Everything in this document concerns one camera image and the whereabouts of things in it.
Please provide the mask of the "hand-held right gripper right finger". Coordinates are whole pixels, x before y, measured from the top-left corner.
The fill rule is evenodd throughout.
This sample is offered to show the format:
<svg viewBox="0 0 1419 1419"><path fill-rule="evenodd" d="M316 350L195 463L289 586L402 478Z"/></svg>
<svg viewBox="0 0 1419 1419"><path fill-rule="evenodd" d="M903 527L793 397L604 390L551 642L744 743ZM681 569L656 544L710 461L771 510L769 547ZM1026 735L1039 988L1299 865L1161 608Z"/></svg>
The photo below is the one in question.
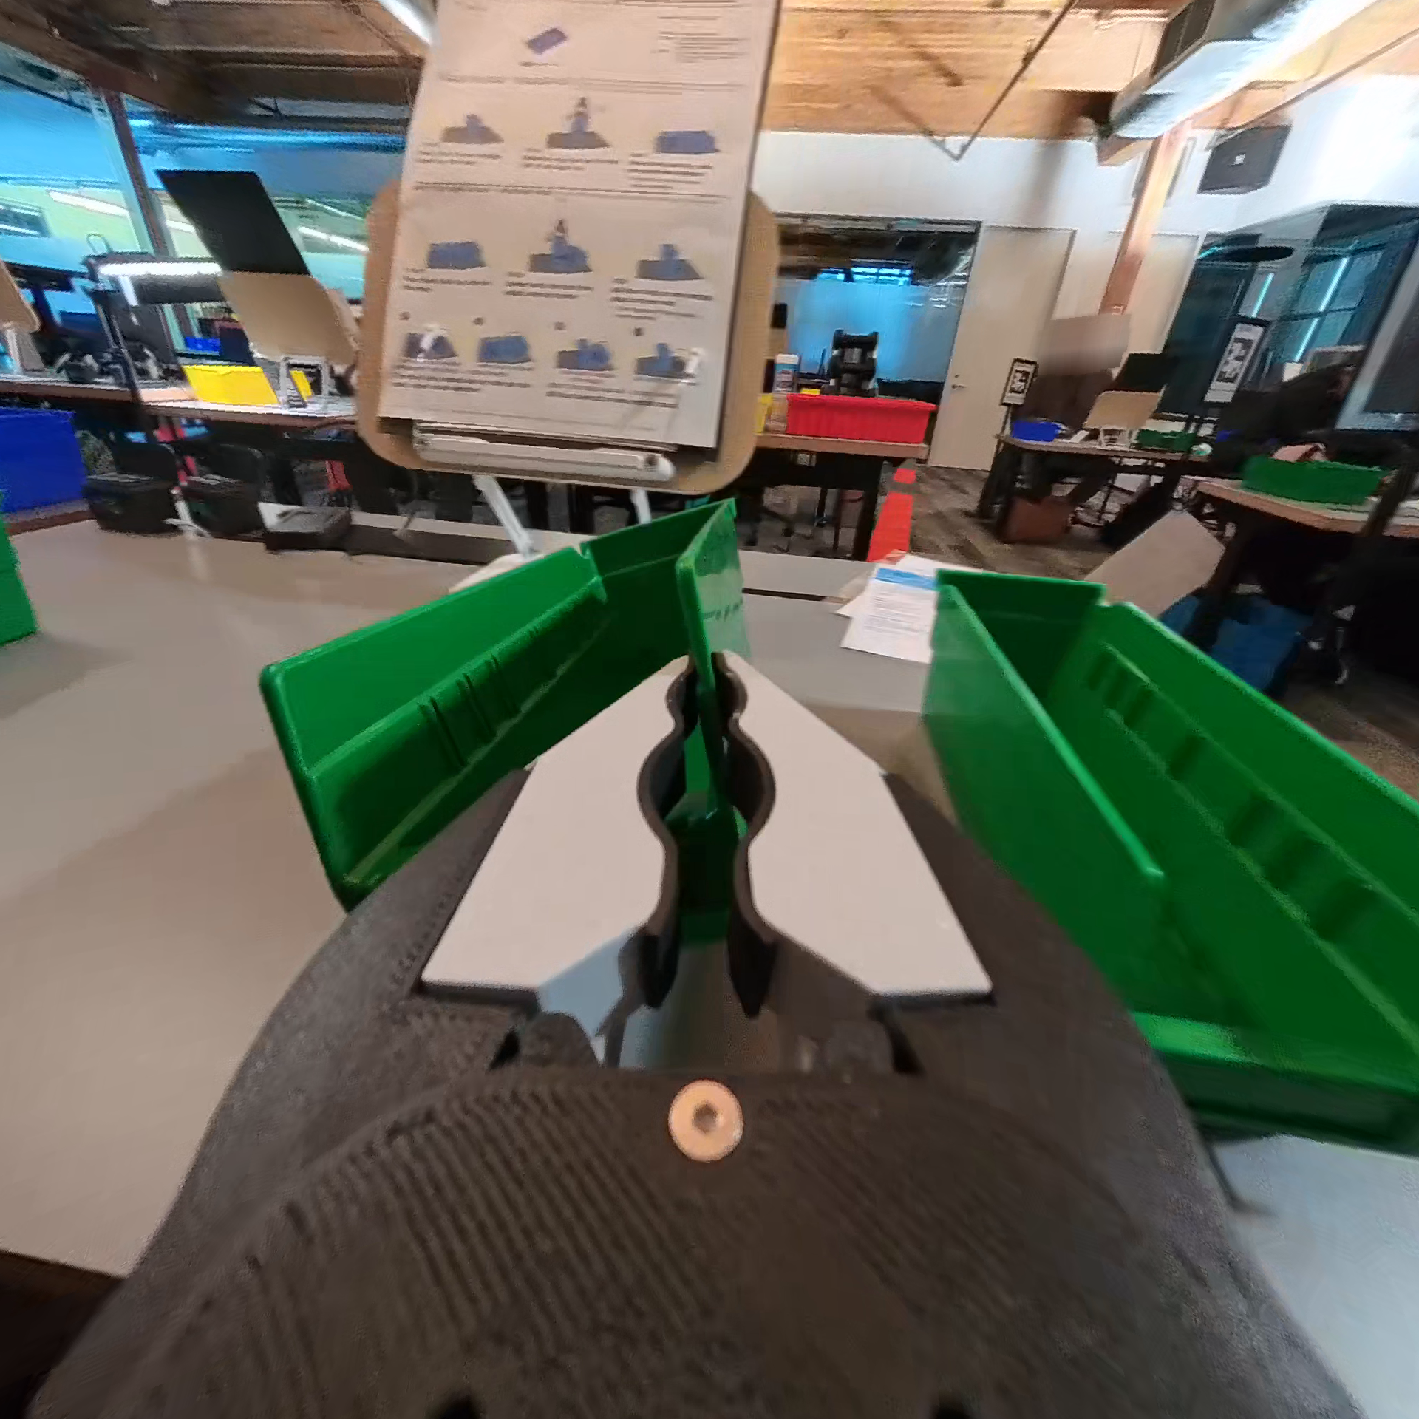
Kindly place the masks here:
<svg viewBox="0 0 1419 1419"><path fill-rule="evenodd" d="M992 980L889 775L737 652L718 657L742 821L727 953L749 1017L984 1002Z"/></svg>

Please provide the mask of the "grey desk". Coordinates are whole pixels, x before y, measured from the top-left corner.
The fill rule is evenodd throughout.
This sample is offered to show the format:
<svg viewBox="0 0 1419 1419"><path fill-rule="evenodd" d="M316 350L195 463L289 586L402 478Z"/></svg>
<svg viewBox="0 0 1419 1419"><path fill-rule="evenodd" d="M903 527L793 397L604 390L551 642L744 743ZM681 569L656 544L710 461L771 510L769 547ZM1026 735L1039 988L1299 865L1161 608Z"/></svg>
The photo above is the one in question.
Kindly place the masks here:
<svg viewBox="0 0 1419 1419"><path fill-rule="evenodd" d="M93 522L16 547L41 632L4 647L4 1253L122 1275L342 917L259 672L472 569ZM911 764L924 669L842 649L830 598L854 573L740 557L757 666ZM1365 1414L1416 1416L1416 1160L1296 1139L1217 1160L1254 1258Z"/></svg>

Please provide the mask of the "black desk light bar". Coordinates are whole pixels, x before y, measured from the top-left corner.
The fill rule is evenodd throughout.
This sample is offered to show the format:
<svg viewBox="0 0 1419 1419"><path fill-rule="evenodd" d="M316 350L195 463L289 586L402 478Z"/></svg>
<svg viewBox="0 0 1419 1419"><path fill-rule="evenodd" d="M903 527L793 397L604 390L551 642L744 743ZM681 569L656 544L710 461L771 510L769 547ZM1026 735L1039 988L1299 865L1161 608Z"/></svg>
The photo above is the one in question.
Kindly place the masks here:
<svg viewBox="0 0 1419 1419"><path fill-rule="evenodd" d="M225 302L222 269L213 260L158 253L90 253L88 277L132 307L217 306Z"/></svg>

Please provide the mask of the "black power adapter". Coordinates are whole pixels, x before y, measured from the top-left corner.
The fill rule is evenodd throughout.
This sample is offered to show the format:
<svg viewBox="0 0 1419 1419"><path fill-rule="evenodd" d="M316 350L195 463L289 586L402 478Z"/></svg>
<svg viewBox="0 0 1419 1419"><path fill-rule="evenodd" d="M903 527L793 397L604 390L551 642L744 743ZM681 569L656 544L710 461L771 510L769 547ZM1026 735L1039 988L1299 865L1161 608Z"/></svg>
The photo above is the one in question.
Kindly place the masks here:
<svg viewBox="0 0 1419 1419"><path fill-rule="evenodd" d="M353 530L347 507L259 503L261 541L269 554L343 552Z"/></svg>

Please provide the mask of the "grey cardboard panel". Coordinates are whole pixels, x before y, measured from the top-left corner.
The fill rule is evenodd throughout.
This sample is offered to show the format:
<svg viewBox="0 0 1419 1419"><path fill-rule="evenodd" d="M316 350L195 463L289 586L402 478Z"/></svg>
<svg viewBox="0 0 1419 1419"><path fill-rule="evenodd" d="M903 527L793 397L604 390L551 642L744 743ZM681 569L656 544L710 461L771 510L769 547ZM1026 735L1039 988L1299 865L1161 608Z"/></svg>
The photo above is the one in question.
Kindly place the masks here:
<svg viewBox="0 0 1419 1419"><path fill-rule="evenodd" d="M1105 601L1161 618L1196 595L1223 557L1225 544L1195 515L1174 510L1129 541L1090 574Z"/></svg>

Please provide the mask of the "long wooden workbench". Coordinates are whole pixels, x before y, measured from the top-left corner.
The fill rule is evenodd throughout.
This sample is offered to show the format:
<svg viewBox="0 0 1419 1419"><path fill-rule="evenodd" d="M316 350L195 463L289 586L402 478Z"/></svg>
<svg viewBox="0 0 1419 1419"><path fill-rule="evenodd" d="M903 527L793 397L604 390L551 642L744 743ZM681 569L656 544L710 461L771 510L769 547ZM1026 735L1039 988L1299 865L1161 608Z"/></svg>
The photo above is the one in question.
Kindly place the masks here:
<svg viewBox="0 0 1419 1419"><path fill-rule="evenodd" d="M186 385L141 385L137 395L125 385L114 382L70 383L53 377L2 377L2 397L33 405L53 405L68 412L102 410L107 417L147 414L152 419L239 422L283 432L355 432L359 429L353 400L335 399L320 407L284 407L277 404L223 404L200 399ZM784 432L756 434L756 449L881 456L884 459L916 459L928 456L924 443L838 439L823 436L794 436Z"/></svg>

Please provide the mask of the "wooden table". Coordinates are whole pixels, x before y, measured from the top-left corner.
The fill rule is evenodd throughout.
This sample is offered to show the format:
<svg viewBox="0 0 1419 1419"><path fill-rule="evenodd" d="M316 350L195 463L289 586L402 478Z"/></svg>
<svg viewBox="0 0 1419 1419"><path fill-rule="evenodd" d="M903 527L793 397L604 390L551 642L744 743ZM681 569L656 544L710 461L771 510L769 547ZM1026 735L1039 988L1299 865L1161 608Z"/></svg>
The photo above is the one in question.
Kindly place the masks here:
<svg viewBox="0 0 1419 1419"><path fill-rule="evenodd" d="M1257 492L1235 480L1200 478L1195 481L1185 508L1198 519L1222 519L1252 512L1296 527L1357 537L1369 525L1372 513L1379 510L1379 498L1370 498L1359 507L1338 507Z"/></svg>

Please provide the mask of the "white door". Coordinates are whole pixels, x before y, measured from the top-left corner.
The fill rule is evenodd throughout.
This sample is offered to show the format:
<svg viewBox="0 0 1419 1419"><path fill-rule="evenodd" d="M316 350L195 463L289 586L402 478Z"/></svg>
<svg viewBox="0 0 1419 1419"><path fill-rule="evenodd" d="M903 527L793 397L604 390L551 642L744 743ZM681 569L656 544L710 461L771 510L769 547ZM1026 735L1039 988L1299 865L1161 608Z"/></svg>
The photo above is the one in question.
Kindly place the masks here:
<svg viewBox="0 0 1419 1419"><path fill-rule="evenodd" d="M979 233L928 463L989 470L1012 365L1033 360L1053 319L1075 233L987 225Z"/></svg>

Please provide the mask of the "yellow plastic bin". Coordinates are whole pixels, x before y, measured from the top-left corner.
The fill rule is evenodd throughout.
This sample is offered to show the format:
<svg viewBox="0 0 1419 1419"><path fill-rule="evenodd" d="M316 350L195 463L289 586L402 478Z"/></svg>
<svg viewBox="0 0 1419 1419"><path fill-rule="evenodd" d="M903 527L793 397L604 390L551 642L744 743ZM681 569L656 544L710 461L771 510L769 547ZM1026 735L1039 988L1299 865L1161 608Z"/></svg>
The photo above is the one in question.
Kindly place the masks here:
<svg viewBox="0 0 1419 1419"><path fill-rule="evenodd" d="M318 397L299 367L183 361L181 370L195 402L242 409L306 409Z"/></svg>

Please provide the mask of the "wooden document stand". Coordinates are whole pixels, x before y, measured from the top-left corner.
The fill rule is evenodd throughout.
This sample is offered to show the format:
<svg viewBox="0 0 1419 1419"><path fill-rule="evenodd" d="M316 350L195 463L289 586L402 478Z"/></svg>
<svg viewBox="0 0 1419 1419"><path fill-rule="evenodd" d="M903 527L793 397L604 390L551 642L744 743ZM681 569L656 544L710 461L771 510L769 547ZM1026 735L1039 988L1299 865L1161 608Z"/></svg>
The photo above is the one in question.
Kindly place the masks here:
<svg viewBox="0 0 1419 1419"><path fill-rule="evenodd" d="M222 272L218 285L256 356L277 365L277 399L325 410L333 377L360 355L360 324L345 294L311 275Z"/></svg>

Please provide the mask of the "black and white marker sign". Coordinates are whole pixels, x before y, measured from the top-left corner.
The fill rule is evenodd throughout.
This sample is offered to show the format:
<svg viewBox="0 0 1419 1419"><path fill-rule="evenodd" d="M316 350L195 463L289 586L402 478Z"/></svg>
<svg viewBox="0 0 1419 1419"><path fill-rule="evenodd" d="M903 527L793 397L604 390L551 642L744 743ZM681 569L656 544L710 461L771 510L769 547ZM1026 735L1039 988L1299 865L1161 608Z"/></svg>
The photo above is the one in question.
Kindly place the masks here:
<svg viewBox="0 0 1419 1419"><path fill-rule="evenodd" d="M1218 363L1202 395L1207 409L1230 404L1249 377L1249 370L1264 346L1271 323L1252 316L1240 316L1234 321Z"/></svg>

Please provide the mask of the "blue plastic bin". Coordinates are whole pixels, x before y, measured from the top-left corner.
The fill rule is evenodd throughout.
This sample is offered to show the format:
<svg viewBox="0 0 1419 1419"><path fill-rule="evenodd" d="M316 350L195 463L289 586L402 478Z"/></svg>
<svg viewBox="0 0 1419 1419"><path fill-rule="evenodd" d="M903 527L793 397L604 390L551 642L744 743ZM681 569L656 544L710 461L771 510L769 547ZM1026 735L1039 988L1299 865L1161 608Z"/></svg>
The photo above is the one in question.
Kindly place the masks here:
<svg viewBox="0 0 1419 1419"><path fill-rule="evenodd" d="M87 468L75 416L2 409L2 505L6 515L80 503Z"/></svg>

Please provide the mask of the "black hanging panel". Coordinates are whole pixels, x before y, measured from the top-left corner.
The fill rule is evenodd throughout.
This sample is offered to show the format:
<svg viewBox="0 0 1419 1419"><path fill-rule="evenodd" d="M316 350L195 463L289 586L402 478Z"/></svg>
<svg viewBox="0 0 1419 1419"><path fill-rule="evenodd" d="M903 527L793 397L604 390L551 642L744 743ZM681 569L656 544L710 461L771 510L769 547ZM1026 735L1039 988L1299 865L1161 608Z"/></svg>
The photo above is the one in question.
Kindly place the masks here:
<svg viewBox="0 0 1419 1419"><path fill-rule="evenodd" d="M256 172L159 169L158 177L223 272L311 275Z"/></svg>

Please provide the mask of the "black wall speaker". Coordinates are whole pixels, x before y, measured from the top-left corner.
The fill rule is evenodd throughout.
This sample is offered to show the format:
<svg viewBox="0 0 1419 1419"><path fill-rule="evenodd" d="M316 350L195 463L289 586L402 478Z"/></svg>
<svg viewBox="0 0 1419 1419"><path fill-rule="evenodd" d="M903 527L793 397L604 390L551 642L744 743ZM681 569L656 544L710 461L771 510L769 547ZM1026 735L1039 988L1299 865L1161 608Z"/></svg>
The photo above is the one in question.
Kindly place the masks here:
<svg viewBox="0 0 1419 1419"><path fill-rule="evenodd" d="M1266 189L1291 135L1289 123L1227 130L1210 147L1198 179L1202 196L1244 196Z"/></svg>

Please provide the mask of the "silver ventilation duct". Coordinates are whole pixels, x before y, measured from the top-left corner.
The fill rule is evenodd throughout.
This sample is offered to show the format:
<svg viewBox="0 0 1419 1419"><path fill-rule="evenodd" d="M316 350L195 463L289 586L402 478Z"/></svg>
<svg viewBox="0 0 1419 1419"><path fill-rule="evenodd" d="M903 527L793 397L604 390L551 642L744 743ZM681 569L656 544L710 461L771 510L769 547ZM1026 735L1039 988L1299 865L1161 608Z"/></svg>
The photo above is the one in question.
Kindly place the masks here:
<svg viewBox="0 0 1419 1419"><path fill-rule="evenodd" d="M1369 2L1193 2L1166 24L1149 73L1114 100L1112 138L1153 140L1352 22Z"/></svg>

